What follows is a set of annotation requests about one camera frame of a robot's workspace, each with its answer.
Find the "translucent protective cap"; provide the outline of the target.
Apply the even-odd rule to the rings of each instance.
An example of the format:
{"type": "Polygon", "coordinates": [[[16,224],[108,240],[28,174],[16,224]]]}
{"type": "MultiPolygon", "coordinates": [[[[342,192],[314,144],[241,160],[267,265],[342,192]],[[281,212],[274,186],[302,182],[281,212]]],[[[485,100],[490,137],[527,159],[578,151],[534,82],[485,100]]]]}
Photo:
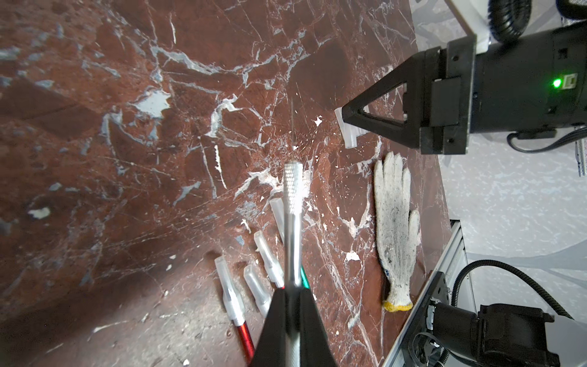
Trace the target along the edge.
{"type": "Polygon", "coordinates": [[[368,133],[367,130],[364,130],[363,128],[359,128],[357,126],[348,124],[346,122],[343,121],[342,118],[342,108],[339,107],[337,109],[335,109],[335,115],[336,115],[336,121],[339,124],[339,128],[345,143],[345,148],[350,149],[350,148],[356,148],[358,146],[357,143],[357,138],[365,135],[368,133]]]}

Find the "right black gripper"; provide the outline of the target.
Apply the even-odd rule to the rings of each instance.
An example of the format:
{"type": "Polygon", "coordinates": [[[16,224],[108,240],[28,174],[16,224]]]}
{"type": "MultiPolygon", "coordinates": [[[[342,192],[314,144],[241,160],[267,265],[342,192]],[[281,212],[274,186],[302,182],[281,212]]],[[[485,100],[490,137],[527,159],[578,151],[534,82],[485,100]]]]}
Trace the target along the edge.
{"type": "Polygon", "coordinates": [[[345,123],[423,154],[466,154],[473,134],[507,144],[552,139],[543,153],[586,137],[586,23],[539,32],[476,54],[470,38],[414,54],[342,107],[345,123]],[[367,113],[405,85],[407,119],[367,113]]]}

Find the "silver carving knife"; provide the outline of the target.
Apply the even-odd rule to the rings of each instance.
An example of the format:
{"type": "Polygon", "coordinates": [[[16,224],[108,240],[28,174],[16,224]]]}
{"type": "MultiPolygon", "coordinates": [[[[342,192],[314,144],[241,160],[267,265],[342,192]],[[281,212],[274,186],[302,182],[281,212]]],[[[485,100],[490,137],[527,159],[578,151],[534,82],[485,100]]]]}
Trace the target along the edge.
{"type": "Polygon", "coordinates": [[[286,366],[301,366],[299,304],[301,279],[302,170],[299,161],[284,166],[284,234],[286,246],[287,339],[286,366]]]}

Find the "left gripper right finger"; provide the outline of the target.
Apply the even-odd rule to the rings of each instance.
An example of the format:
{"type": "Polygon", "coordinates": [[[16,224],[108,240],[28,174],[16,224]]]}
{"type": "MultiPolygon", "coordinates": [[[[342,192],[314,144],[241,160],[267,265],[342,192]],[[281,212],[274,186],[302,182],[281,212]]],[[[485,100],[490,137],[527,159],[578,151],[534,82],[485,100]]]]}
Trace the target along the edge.
{"type": "Polygon", "coordinates": [[[313,294],[300,293],[301,366],[337,367],[313,294]]]}

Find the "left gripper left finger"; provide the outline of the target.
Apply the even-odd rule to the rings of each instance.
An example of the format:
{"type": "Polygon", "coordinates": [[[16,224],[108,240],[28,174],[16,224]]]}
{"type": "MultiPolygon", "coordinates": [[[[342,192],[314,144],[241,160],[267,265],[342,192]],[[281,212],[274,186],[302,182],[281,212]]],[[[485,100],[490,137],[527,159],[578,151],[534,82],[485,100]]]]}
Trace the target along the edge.
{"type": "Polygon", "coordinates": [[[255,349],[250,367],[285,367],[286,357],[286,292],[275,291],[264,327],[255,349]]]}

